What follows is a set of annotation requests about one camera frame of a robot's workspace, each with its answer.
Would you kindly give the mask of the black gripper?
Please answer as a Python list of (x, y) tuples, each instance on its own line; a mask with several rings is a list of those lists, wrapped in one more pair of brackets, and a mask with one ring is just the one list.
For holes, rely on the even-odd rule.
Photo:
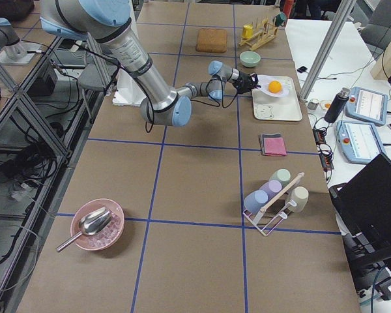
[(262, 88), (261, 85), (257, 84), (257, 74), (245, 74), (240, 73), (238, 78), (234, 80), (233, 87), (237, 90), (237, 94), (244, 94), (253, 89)]

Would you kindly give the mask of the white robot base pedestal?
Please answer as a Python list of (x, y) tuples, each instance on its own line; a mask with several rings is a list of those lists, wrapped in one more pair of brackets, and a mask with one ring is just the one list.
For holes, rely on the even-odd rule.
[(28, 65), (36, 54), (43, 54), (43, 51), (28, 50), (26, 54), (14, 54), (10, 51), (4, 50), (0, 52), (0, 63), (2, 65), (24, 66)]

